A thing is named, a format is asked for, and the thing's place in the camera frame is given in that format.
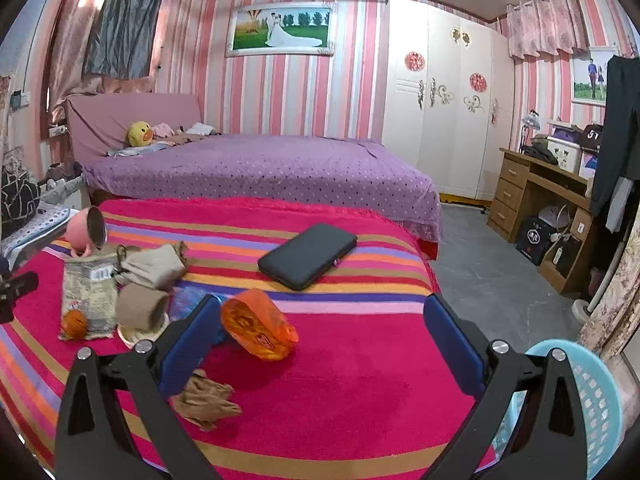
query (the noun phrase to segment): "metal screw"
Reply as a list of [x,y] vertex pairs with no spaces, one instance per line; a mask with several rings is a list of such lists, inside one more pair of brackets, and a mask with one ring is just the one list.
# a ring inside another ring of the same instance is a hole
[[139,354],[146,354],[148,352],[151,352],[151,349],[154,347],[154,344],[149,341],[149,339],[143,339],[142,341],[139,341],[138,343],[136,343],[136,352],[138,352]]
[[78,359],[82,359],[82,361],[84,361],[85,359],[88,359],[89,357],[91,357],[91,349],[88,346],[83,346],[81,349],[78,350],[78,354],[76,354],[78,356]]
[[564,361],[566,359],[566,354],[564,353],[564,350],[561,350],[559,348],[554,348],[551,351],[551,355],[556,361]]
[[509,351],[509,344],[506,341],[501,341],[500,339],[491,343],[491,348],[497,354],[506,354]]

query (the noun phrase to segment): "pink headboard cover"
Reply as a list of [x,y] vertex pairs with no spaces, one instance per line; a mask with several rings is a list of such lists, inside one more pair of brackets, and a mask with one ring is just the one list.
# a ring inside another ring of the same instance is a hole
[[196,96],[190,94],[74,95],[66,99],[65,108],[74,158],[80,164],[124,147],[127,130],[136,121],[187,130],[202,120]]

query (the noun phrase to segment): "framed couple photo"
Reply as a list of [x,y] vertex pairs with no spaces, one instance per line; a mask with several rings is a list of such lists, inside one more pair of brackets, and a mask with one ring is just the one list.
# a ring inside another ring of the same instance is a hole
[[611,46],[596,46],[574,54],[571,78],[574,88],[572,102],[605,106],[607,102],[607,63],[617,54]]
[[287,2],[234,9],[226,55],[332,56],[335,10],[333,2]]

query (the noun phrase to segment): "wardrobe door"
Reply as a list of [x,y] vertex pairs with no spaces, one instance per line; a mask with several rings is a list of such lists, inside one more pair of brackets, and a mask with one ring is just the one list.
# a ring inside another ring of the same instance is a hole
[[416,167],[426,99],[429,6],[411,0],[389,0],[389,20],[382,144]]
[[460,100],[460,18],[429,9],[429,58],[418,169],[443,191],[456,149],[454,133]]
[[441,190],[475,198],[482,170],[490,110],[491,29],[461,20],[458,120],[446,186]]
[[484,146],[484,160],[478,183],[478,200],[493,200],[502,168],[500,148],[508,148],[513,124],[514,63],[509,56],[509,40],[491,32],[492,82],[489,104],[489,128]]

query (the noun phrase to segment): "black patterned bag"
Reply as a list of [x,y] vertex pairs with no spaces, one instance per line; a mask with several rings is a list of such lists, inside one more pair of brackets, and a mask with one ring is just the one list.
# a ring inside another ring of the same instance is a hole
[[29,174],[22,176],[2,168],[2,239],[31,220],[40,203],[40,188],[30,182]]

